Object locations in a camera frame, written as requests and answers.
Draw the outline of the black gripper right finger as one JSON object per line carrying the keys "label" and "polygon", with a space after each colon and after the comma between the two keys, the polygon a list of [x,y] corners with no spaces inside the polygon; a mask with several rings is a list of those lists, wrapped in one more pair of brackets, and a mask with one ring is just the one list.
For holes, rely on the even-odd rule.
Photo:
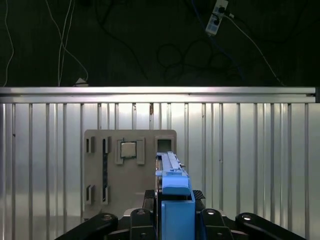
{"label": "black gripper right finger", "polygon": [[259,215],[238,214],[234,220],[222,211],[205,208],[200,190],[195,197],[195,231],[197,240],[303,240],[304,238]]}

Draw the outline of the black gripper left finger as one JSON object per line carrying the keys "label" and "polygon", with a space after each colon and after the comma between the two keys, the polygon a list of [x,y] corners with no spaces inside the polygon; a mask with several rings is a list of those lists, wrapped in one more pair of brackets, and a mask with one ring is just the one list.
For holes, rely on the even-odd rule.
{"label": "black gripper left finger", "polygon": [[67,231],[58,240],[156,240],[155,191],[146,190],[141,208],[118,218],[102,212]]}

